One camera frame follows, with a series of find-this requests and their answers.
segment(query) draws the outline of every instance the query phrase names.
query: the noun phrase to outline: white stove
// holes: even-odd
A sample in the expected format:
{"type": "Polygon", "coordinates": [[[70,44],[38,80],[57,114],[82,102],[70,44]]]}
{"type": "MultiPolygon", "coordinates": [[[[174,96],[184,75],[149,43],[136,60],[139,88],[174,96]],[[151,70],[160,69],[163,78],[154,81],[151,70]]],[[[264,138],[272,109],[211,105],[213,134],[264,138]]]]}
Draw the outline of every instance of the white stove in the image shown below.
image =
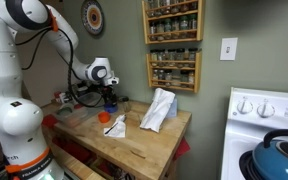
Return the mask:
{"type": "Polygon", "coordinates": [[[244,180],[240,156],[253,150],[274,129],[288,129],[288,93],[232,88],[221,179],[244,180]]]}

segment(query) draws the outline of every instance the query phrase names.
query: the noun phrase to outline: light switch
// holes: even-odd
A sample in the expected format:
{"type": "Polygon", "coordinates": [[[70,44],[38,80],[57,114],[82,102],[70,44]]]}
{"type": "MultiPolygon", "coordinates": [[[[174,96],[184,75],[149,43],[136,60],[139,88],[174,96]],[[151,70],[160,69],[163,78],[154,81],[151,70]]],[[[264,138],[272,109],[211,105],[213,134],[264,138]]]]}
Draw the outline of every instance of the light switch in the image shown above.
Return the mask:
{"type": "Polygon", "coordinates": [[[220,60],[235,60],[238,38],[223,38],[220,60]]]}

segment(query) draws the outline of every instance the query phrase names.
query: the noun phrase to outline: white cloth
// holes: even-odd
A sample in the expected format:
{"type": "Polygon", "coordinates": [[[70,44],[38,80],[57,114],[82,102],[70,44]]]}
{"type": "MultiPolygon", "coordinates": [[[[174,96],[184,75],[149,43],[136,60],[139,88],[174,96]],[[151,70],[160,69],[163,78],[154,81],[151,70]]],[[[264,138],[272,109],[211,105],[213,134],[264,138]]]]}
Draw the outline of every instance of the white cloth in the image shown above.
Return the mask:
{"type": "Polygon", "coordinates": [[[103,130],[104,136],[115,137],[115,138],[125,138],[125,131],[126,131],[126,126],[124,123],[125,118],[126,118],[125,114],[119,115],[116,118],[115,123],[112,125],[112,127],[104,128],[103,130]]]}
{"type": "Polygon", "coordinates": [[[174,97],[174,93],[157,88],[154,93],[153,103],[143,117],[140,127],[152,129],[158,133],[174,97]]]}

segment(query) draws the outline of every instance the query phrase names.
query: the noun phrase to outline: spice rack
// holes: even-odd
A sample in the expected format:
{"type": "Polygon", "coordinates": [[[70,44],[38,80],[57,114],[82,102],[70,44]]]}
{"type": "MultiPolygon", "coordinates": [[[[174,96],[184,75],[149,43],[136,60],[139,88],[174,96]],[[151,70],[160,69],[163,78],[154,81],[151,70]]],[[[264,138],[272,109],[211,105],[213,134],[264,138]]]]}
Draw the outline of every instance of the spice rack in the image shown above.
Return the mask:
{"type": "Polygon", "coordinates": [[[195,55],[195,61],[188,61],[188,60],[162,60],[162,61],[153,61],[151,60],[151,54],[146,54],[146,64],[147,64],[147,74],[148,74],[148,84],[149,87],[160,87],[160,88],[166,88],[166,89],[178,89],[178,90],[185,90],[185,91],[193,91],[194,93],[197,93],[200,88],[200,77],[201,77],[201,59],[202,59],[202,51],[198,51],[195,55]],[[152,63],[176,63],[176,64],[195,64],[193,67],[182,67],[179,68],[177,66],[153,66],[152,63]],[[153,79],[153,71],[154,69],[170,69],[170,70],[188,70],[188,71],[194,71],[195,77],[194,77],[194,83],[188,83],[188,82],[175,82],[175,81],[168,81],[168,80],[155,80],[153,79]],[[155,84],[155,83],[170,83],[170,86],[161,85],[161,84],[155,84]]]}
{"type": "Polygon", "coordinates": [[[203,29],[204,29],[204,0],[186,0],[184,2],[180,2],[177,4],[171,4],[168,6],[161,6],[159,8],[150,8],[147,1],[142,1],[142,12],[143,12],[143,25],[144,25],[144,36],[145,36],[145,44],[157,44],[157,43],[170,43],[170,42],[188,42],[188,41],[201,41],[203,39],[203,29]],[[174,6],[188,5],[191,3],[197,3],[196,10],[188,10],[186,12],[177,12],[170,13],[167,15],[161,15],[158,17],[149,17],[149,12],[158,11],[165,8],[172,8],[174,6]],[[189,30],[179,30],[179,31],[171,31],[171,32],[163,32],[163,33],[150,33],[150,23],[157,22],[160,20],[165,20],[166,18],[174,18],[180,17],[184,15],[196,14],[197,28],[189,29],[189,30]],[[190,33],[192,36],[178,39],[164,39],[164,40],[152,40],[152,37],[158,36],[168,36],[170,33],[173,34],[181,34],[181,33],[190,33]]]}

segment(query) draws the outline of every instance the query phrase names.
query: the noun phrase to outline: orange cup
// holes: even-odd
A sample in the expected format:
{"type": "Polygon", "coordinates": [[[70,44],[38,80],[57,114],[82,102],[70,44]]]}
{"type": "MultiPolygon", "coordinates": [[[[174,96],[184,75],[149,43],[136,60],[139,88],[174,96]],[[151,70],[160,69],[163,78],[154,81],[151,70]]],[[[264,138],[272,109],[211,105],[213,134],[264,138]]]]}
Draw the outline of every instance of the orange cup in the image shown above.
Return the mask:
{"type": "Polygon", "coordinates": [[[101,123],[107,123],[109,120],[110,120],[110,113],[108,112],[101,112],[99,113],[98,115],[98,120],[101,122],[101,123]]]}

